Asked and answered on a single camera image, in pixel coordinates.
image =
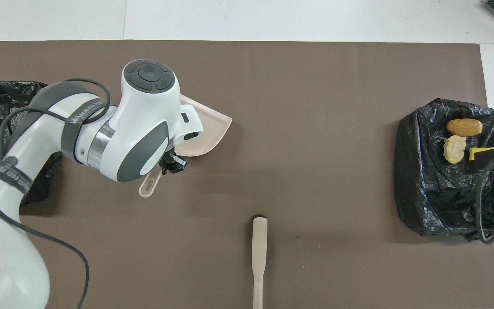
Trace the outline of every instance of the black plastic bag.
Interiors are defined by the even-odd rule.
[[[30,104],[33,97],[46,84],[41,82],[1,82],[0,81],[0,125],[3,119],[17,108]],[[4,135],[4,142],[7,142],[10,134],[20,123],[25,113],[18,114],[12,118],[8,129]],[[33,182],[28,194],[22,199],[21,205],[30,202],[39,202],[49,196],[51,181],[58,171],[62,157],[60,153],[53,154],[45,163]]]
[[[467,137],[471,147],[494,147],[494,109],[454,100],[435,99],[400,121],[394,156],[394,198],[400,219],[420,235],[462,235],[477,239],[474,201],[480,173],[467,170],[468,155],[458,164],[443,156],[448,121],[478,119],[479,135]],[[482,223],[494,233],[494,173],[482,191]]]

